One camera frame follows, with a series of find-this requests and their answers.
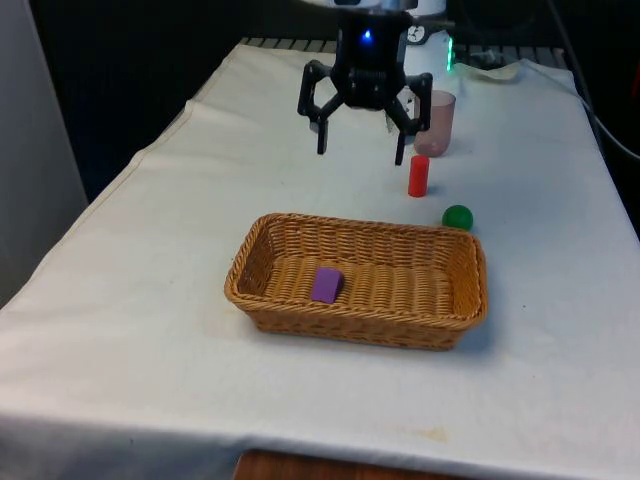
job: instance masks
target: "wooden floor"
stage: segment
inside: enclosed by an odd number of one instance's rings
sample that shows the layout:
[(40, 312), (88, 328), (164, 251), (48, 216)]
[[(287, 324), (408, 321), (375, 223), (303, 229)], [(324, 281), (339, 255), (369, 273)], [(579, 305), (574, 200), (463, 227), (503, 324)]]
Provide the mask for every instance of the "wooden floor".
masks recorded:
[(238, 462), (234, 480), (461, 480), (459, 477), (409, 472), (270, 452), (248, 452)]

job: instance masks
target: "green ball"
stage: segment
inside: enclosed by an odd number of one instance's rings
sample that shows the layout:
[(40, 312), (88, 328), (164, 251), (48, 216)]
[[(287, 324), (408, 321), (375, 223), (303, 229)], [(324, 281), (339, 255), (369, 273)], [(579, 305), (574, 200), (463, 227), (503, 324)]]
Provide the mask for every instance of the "green ball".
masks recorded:
[(461, 228), (469, 231), (473, 227), (473, 213), (464, 205), (454, 205), (447, 208), (442, 215), (442, 224), (445, 227)]

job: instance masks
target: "red cylinder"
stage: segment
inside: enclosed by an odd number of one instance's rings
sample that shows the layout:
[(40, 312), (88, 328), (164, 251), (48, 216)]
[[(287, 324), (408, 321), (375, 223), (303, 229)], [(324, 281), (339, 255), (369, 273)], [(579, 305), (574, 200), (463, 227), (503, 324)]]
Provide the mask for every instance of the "red cylinder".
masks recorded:
[(424, 197), (427, 194), (429, 180), (429, 157), (416, 155), (411, 159), (411, 173), (409, 174), (409, 195)]

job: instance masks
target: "white wall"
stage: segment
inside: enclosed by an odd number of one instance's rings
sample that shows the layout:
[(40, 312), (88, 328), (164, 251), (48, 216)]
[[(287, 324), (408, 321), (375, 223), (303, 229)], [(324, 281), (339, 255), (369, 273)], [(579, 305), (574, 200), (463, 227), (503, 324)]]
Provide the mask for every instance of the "white wall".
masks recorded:
[(28, 0), (0, 0), (0, 306), (86, 206)]

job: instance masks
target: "blue light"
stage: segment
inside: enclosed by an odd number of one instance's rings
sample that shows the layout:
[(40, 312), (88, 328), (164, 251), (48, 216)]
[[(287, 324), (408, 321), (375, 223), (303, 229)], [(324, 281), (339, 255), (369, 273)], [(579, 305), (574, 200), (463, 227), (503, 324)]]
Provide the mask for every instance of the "blue light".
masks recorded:
[(371, 30), (365, 30), (365, 32), (362, 34), (361, 41), (365, 45), (371, 45), (373, 43), (373, 34), (371, 33)]

